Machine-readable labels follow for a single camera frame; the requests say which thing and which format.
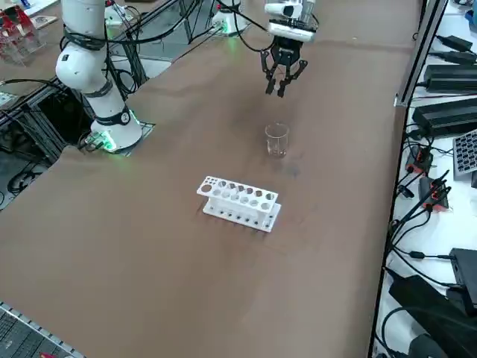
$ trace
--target black cable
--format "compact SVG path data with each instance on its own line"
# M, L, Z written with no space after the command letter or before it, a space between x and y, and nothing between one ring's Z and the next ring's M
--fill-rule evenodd
M388 350L391 350L388 346L388 343L386 342L386 324L388 323L389 321L389 318L395 314L395 313L398 313L398 312L401 312L401 311L408 311L411 312L421 312L421 313L426 313L427 315L430 315L430 316L433 316L433 317L436 317L436 318L442 318L442 319L445 319L449 322L452 322L458 326L461 326L462 328L467 328L468 330L474 330L474 331L477 331L477 325L475 324L468 324L468 323L465 323L465 322L462 322L462 321L459 321L458 319L454 319L452 317L449 317L443 313L438 313L438 312L435 312L435 311L432 311L432 310L425 310L423 308L420 308L420 307L398 307L392 311L390 311L386 316L385 316L385 319L382 321L382 326L381 326L381 337L382 337L382 342L384 343L383 344L383 347L386 349L386 351Z
M374 333L374 337L376 338L376 341L379 342L379 344L388 352L389 356L390 357L394 357L394 352L392 349L390 349L389 347L386 347L385 346L385 343L382 341L382 339L379 338L378 336L378 333Z
M195 17L194 26L192 27L192 31L191 31L192 36L194 35L195 26L197 25L197 20L199 20L200 10L202 10L202 5L205 0L198 0L198 1L200 1L200 6L199 6L199 10L197 10L197 16Z
M132 95L133 93L135 93L135 91L138 90L139 86L137 85L137 82L134 80L134 76L131 72L129 72L125 69L116 69L116 73L118 74L116 82L118 84L118 87L122 91L124 91L128 95ZM125 73L125 74L129 75L133 79L133 86L131 88L126 87L126 85L124 84L124 82L121 78L121 73Z
M206 42L208 39L210 39L212 36L214 36L216 33L218 33L219 31L221 31L222 28L218 28L217 30L215 30L214 32L212 32L208 37L206 37L205 39L203 39L202 41L200 41L197 45L195 45L194 47L190 48L189 50L187 50L186 52L184 52L183 54L181 54L178 58L176 58L174 61L172 61L172 63L176 62L177 60L179 60L180 58L186 56L188 53L194 51L197 47L199 47L200 45L202 45L204 42Z
M312 16L313 16L313 20L316 22L316 25L320 26L320 22L318 21L316 16L314 14L312 14Z
M402 177L396 184L396 186L399 186L409 175L411 175L414 171L412 172L406 172L406 175L404 175L404 177Z
M8 192L11 192L13 195L17 196L19 193L21 193L23 190L27 188L28 185L30 185L37 177L40 176L41 173L33 172L33 169L35 166L38 165L38 163L34 163L34 166L27 170L29 165L34 163L33 161L30 161L27 163L27 165L17 174L15 174L7 184L7 190Z
M268 31L266 28L264 28L263 26L261 26L258 22L255 22L253 21L250 17L248 16L245 16L243 13L241 13L240 11L237 11L235 9L235 5L233 4L233 1L232 1L232 5L233 7L230 7L230 6L227 6L225 5L221 0L216 0L222 7L225 7L226 9L232 11L233 13L237 14L237 15L240 15L241 17L243 17L244 19L246 19L248 22L250 22L251 24L254 24L257 28L260 28L262 29L264 32L266 32L268 34Z
M423 273L422 271L419 271L417 268L415 268L412 264L410 264L409 261L407 261L404 257L402 257L402 255L398 252L398 250L396 250L395 248L393 248L393 251L394 253L407 265L409 266L413 271L415 271L417 274L419 274L420 276L428 279L429 281L433 282L433 283L436 283L437 285L441 285L443 287L447 287L447 288L461 288L461 285L458 285L457 283L444 283L444 282L440 282L430 276L428 276L427 274Z
M422 260L422 259L442 259L442 260L456 260L453 255L426 255L422 251L404 251L397 246L394 246L395 250L398 250L401 254L408 255L412 259Z
M137 10L136 7L134 7L133 5L127 5L126 10L130 10L130 9L133 9L134 11L136 11L138 18L142 17L141 12L139 10Z
M194 9L196 7L197 7L197 2L193 1L191 3L191 5L189 6L189 8L186 10L186 13L174 25L172 25L171 28L169 28L167 31L165 31L161 34L158 34L154 37L149 37L147 39L140 39L140 40L108 40L108 42L109 43L119 43L119 44L122 44L122 45L138 45L138 44L141 44L141 43L152 43L153 41L161 40L164 37L167 37L170 34L172 34L175 31L176 28L181 26L183 20L188 18L189 15L192 13L192 11L194 11ZM71 32L71 33L69 33L69 36L77 37L78 39L83 38L83 39L88 39L88 40L94 40L96 42L100 42L100 41L106 42L106 40L98 39L96 37L91 37L91 36L87 36L87 35L84 35L84 34L79 34L77 32Z
M394 248L395 246L397 246L397 244L399 244L399 243L401 242L402 238L403 238L406 234L408 234L410 231L413 231L413 230L417 229L418 227L424 226L425 224L427 224L427 223L429 222L430 219L431 219L431 213L429 213L429 214L427 215L427 218L426 218L426 220L425 220L424 222L422 222L421 224L417 224L417 225L415 225L415 226L413 226L413 227L410 227L410 228L407 229L404 233L402 233L401 236L398 238L398 240L397 240L396 242L393 242L393 240L392 240L392 241L391 241L391 245L392 245L391 248Z
M210 3L209 14L208 14L208 16L207 16L207 21L206 21L205 27L208 27L208 26L209 26L210 20L211 20L212 17L214 16L214 13L212 12L212 9L214 8L214 2L215 2L215 0L212 0L212 2Z
M38 80L36 78L12 78L11 80L0 81L0 86L4 84L20 84L22 82L37 82L39 84L46 84L47 86L54 87L57 90L69 95L61 86L55 84L49 80Z
M208 33L209 31L211 31L211 30L213 30L213 28L208 28L208 29L206 29L205 31L202 31L201 33L199 33L199 34L193 36L193 37L191 38L190 43L192 43L192 42L193 42L194 40L196 40L198 37L201 37L201 36L207 34L207 33Z
M252 46L250 46L247 41L245 41L245 39L242 37L240 31L239 31L239 24L237 23L237 13L235 11L233 11L233 21L236 25L236 30L237 30L237 34L238 34L238 37L240 38L240 40L244 43L244 45L246 47L248 47L249 50L253 51L253 52L262 52L262 51L267 51L271 48L271 46L274 44L274 41L271 42L271 44L266 47L266 48L261 48L261 49L257 49L257 48L253 48Z

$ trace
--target connector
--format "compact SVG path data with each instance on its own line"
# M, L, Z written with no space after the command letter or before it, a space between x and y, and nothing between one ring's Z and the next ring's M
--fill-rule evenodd
M442 42L444 46L450 47L459 52L468 52L473 45L470 41L463 40L460 37L456 36L444 37L437 35L436 37L439 39L439 41Z
M391 270L390 268L388 267L384 267L385 271L387 273L389 273L389 275L393 278L394 281L398 281L398 280L404 280L404 277L401 276L400 274L398 274L397 272Z
M435 51L429 52L431 56L435 56L450 63L458 63L461 65L473 65L477 61L477 55L467 52L457 52L457 51Z
M426 255L420 251L410 251L409 257L412 259L422 260L426 258Z

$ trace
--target brown table surface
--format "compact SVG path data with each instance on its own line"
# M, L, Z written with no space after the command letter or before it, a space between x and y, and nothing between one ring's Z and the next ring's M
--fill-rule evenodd
M159 7L165 0L156 0L150 3L142 2L124 2L118 0L119 4L130 4L136 7L139 11L148 12L155 7ZM53 4L50 7L36 13L34 16L56 16L58 20L51 23L42 29L46 42L45 47L36 51L28 58L25 63L26 66L17 66L5 63L0 60L0 81L11 78L33 78L40 80L50 80L56 74L54 67L57 63L58 55L60 54L60 41L63 37L63 21L61 19L61 6L59 3ZM37 89L41 84L34 82L24 82L20 84L8 84L0 87L0 92L8 92L15 95L27 95Z
M237 39L178 60L128 102L157 124L132 157L67 148L2 212L0 298L94 358L364 357L418 7L321 1L283 99ZM278 192L273 232L204 215L207 175Z

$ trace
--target white robotic arm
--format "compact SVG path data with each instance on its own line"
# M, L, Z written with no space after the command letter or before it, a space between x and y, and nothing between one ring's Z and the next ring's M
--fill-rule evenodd
M104 39L104 0L62 0L66 30ZM80 91L93 112L91 125L100 136L106 151L114 152L138 142L141 125L123 101L118 87L101 71L106 60L104 41L70 42L57 60L57 77L66 86Z
M277 90L277 95L283 97L285 88L308 66L308 61L300 56L300 49L303 43L315 38L318 23L312 24L314 6L315 0L279 0L265 5L265 12L274 16L268 23L268 32L275 35L270 50L261 51L262 71L268 80L265 93ZM270 55L271 67L268 66ZM275 71L278 66L285 68L285 76L277 84Z

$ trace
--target test tube rack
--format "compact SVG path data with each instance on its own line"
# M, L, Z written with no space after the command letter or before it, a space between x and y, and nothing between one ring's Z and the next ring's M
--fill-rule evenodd
M206 177L197 194L209 198L205 214L268 233L282 207L276 192L216 177Z

